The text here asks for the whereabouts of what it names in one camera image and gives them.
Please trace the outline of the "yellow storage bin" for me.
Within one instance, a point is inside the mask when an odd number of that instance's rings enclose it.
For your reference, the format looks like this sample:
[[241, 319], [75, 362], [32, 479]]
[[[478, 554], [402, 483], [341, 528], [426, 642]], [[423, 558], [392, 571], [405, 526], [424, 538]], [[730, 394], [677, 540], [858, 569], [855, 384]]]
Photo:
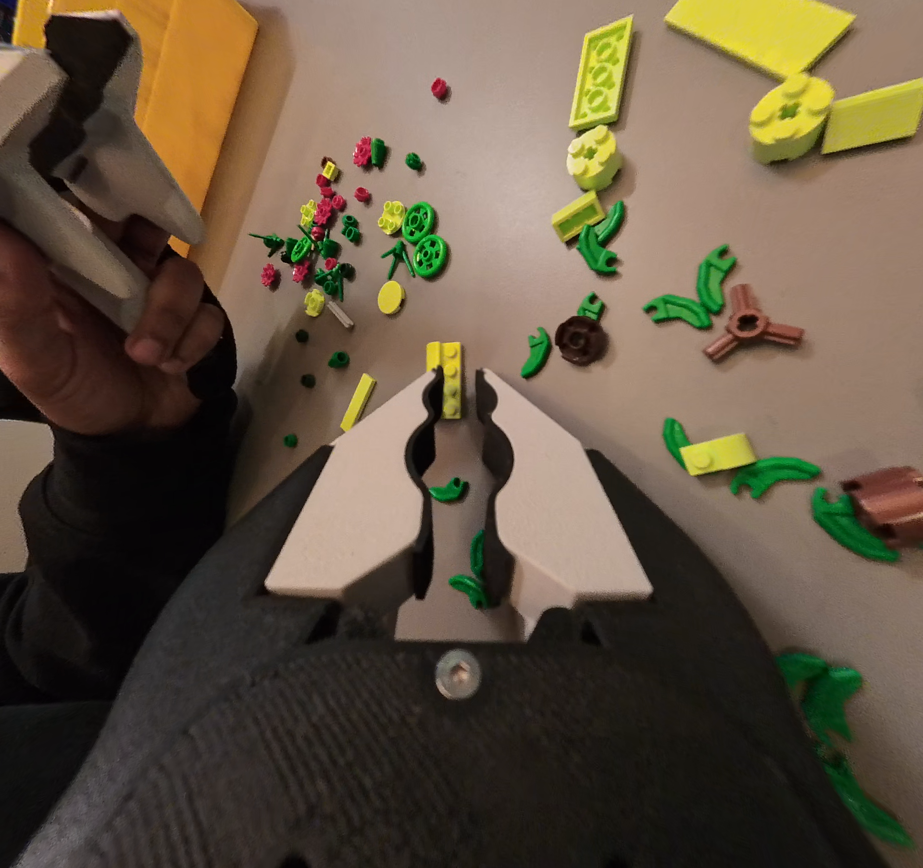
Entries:
[[203, 210], [258, 24], [237, 0], [2, 0], [12, 43], [43, 48], [58, 12], [116, 9], [141, 40], [136, 121]]

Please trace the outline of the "brown toy stump piece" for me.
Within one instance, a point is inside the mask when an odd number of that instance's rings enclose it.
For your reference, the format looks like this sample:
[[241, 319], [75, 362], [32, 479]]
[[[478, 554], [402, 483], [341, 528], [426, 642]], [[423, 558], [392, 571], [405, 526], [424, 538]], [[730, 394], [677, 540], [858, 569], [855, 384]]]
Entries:
[[840, 481], [860, 523], [889, 548], [922, 542], [922, 472], [891, 467]]

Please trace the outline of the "lime slope toy brick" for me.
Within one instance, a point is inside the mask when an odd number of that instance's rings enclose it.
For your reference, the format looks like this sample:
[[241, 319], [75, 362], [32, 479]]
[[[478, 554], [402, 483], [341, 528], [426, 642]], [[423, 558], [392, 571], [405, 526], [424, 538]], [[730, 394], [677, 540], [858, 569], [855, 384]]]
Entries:
[[463, 415], [463, 346], [459, 342], [433, 341], [426, 344], [425, 369], [443, 372], [443, 409], [445, 420], [460, 420]]

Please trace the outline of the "person's left hand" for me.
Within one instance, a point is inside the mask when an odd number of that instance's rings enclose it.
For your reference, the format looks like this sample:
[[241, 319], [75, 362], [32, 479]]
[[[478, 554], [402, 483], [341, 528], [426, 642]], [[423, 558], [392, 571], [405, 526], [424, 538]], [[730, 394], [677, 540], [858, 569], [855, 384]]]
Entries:
[[40, 249], [1, 228], [2, 374], [54, 426], [87, 436], [167, 430], [237, 377], [225, 311], [199, 267], [140, 216], [97, 226], [150, 280], [130, 334], [52, 273]]

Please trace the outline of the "lime round toy brick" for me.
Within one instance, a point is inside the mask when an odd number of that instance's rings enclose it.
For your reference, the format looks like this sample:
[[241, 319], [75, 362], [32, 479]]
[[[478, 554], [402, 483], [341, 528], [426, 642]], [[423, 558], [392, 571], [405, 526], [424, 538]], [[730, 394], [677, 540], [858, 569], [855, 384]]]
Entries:
[[753, 157], [764, 165], [802, 157], [821, 136], [835, 97], [825, 79], [804, 72], [786, 78], [750, 113]]
[[568, 173], [583, 192], [598, 192], [614, 181], [623, 157], [614, 133], [606, 124], [600, 124], [571, 141], [566, 163]]

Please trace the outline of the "small lime single-stud brick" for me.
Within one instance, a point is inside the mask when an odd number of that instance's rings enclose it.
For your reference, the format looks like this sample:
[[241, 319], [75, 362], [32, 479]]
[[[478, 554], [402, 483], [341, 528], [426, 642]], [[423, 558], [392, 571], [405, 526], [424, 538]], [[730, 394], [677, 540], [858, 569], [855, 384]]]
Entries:
[[746, 434], [686, 445], [679, 448], [679, 456], [692, 477], [748, 467], [758, 460]]

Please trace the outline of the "small square lime tile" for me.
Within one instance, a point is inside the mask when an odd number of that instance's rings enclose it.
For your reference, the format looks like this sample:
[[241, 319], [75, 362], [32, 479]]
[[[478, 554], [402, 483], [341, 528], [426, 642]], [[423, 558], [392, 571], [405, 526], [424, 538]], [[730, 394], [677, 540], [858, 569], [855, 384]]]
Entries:
[[921, 121], [922, 79], [834, 102], [823, 136], [825, 155], [912, 137]]

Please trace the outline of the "large lime toy tile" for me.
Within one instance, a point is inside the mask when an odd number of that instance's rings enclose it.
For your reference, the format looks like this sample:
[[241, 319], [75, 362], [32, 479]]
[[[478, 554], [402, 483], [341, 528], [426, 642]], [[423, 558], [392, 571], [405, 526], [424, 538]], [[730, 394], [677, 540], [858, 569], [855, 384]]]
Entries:
[[855, 19], [818, 0], [678, 0], [664, 21], [781, 81], [812, 68]]

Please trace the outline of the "scattered green leaf pieces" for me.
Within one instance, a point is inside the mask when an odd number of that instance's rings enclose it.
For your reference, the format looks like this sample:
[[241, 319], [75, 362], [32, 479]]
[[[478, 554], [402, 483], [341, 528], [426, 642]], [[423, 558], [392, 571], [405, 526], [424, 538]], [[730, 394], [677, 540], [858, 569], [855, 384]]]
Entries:
[[[599, 266], [598, 274], [614, 274], [616, 256], [606, 249], [605, 243], [621, 227], [625, 205], [619, 201], [606, 218], [595, 227], [584, 225], [576, 249], [585, 262]], [[677, 295], [661, 295], [643, 305], [653, 322], [681, 320], [696, 329], [710, 329], [711, 318], [719, 315], [724, 307], [723, 282], [736, 263], [728, 255], [727, 245], [712, 250], [698, 266], [697, 298]], [[594, 294], [588, 295], [579, 308], [578, 315], [598, 321], [604, 305], [597, 302]], [[548, 332], [539, 327], [537, 335], [529, 337], [530, 356], [522, 370], [522, 378], [530, 378], [544, 367], [551, 351]], [[692, 447], [681, 423], [675, 418], [666, 418], [662, 430], [663, 443], [676, 463], [691, 474], [691, 465], [683, 457], [683, 449]], [[754, 459], [739, 465], [730, 482], [731, 493], [737, 494], [741, 487], [749, 488], [752, 499], [757, 499], [780, 482], [809, 482], [817, 478], [821, 470], [802, 459], [771, 457]], [[464, 482], [455, 478], [446, 487], [431, 488], [431, 495], [440, 502], [452, 502], [461, 497]], [[897, 562], [900, 551], [891, 547], [893, 535], [878, 535], [871, 523], [860, 521], [860, 508], [844, 493], [833, 500], [825, 487], [817, 487], [811, 496], [811, 514], [814, 521], [838, 544], [860, 557], [875, 562]], [[453, 589], [465, 595], [476, 609], [491, 606], [487, 597], [486, 574], [484, 573], [485, 531], [479, 531], [473, 538], [470, 550], [471, 574], [459, 574], [449, 579]], [[860, 826], [877, 839], [903, 848], [913, 848], [915, 843], [902, 824], [876, 805], [862, 790], [848, 761], [834, 736], [844, 743], [852, 741], [852, 733], [846, 717], [848, 701], [863, 685], [861, 674], [850, 667], [835, 667], [823, 658], [808, 653], [787, 653], [776, 658], [783, 678], [789, 689], [798, 690], [798, 702], [802, 715], [809, 726], [815, 742], [815, 752], [823, 764], [842, 802], [860, 822]]]

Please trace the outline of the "person's black jacket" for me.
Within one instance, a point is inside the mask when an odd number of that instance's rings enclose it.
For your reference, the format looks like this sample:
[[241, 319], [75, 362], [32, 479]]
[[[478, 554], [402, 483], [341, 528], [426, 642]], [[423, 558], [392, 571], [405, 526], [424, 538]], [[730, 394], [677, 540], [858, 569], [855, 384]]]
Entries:
[[72, 782], [98, 738], [140, 642], [100, 696], [49, 698], [24, 682], [2, 645], [1, 865], [12, 866]]

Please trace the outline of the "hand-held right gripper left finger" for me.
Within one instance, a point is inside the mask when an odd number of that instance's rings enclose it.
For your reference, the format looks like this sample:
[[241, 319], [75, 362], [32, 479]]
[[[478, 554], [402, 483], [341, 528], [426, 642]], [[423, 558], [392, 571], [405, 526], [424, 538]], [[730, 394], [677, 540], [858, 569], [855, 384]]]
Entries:
[[422, 600], [434, 568], [432, 497], [441, 368], [425, 372], [323, 450], [324, 462], [264, 585], [386, 614]]

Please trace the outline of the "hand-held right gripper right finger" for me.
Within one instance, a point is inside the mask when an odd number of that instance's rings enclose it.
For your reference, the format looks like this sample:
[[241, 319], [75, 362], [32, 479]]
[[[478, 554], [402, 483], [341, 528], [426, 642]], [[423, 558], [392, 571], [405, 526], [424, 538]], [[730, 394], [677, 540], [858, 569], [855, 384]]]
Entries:
[[482, 460], [495, 479], [482, 578], [529, 638], [550, 608], [645, 600], [652, 584], [581, 442], [499, 375], [479, 369]]

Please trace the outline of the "lime studded toy plate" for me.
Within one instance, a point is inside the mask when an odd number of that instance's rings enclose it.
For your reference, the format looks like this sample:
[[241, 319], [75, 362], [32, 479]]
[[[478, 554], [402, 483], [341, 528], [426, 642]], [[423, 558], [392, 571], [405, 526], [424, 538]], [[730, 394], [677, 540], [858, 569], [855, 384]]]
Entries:
[[632, 31], [629, 15], [585, 34], [571, 102], [572, 130], [583, 132], [617, 121]]

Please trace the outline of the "person's left forearm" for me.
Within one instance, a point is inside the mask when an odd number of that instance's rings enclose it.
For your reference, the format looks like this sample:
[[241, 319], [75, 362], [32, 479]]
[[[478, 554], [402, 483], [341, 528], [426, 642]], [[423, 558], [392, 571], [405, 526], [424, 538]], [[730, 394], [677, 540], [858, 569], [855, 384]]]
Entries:
[[1, 704], [110, 700], [162, 609], [225, 528], [237, 347], [229, 319], [168, 430], [51, 426], [22, 494], [26, 568], [2, 574]]

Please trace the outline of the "small lime hollow plate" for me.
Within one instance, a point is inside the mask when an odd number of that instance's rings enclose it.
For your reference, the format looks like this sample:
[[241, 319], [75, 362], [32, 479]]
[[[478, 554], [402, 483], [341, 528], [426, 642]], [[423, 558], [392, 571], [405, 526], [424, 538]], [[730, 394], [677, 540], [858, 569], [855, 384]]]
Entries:
[[560, 241], [568, 242], [579, 236], [584, 227], [593, 227], [605, 217], [605, 206], [597, 193], [590, 190], [555, 212], [551, 217], [551, 225]]

